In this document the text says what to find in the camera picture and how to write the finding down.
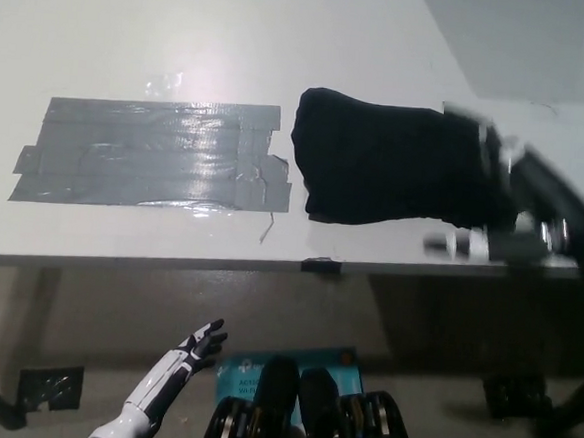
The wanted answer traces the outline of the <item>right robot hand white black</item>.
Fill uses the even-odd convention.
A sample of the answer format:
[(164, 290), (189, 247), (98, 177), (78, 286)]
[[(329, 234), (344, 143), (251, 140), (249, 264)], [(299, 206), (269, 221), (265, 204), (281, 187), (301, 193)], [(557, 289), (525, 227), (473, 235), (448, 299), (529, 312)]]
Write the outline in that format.
[(446, 105), (449, 116), (477, 127), (480, 155), (491, 182), (515, 204), (512, 227), (431, 234), (423, 248), (449, 259), (529, 265), (562, 255), (572, 245), (568, 226), (574, 191), (531, 147), (503, 140), (487, 118)]

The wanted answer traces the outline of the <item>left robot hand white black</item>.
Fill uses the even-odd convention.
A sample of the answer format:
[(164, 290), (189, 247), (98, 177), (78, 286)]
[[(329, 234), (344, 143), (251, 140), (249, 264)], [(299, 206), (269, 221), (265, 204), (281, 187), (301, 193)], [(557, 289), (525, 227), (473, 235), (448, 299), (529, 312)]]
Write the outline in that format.
[(124, 403), (125, 409), (143, 413), (151, 425), (160, 423), (168, 408), (202, 369), (215, 365), (228, 335), (221, 331), (222, 319), (207, 323), (169, 350), (138, 383)]

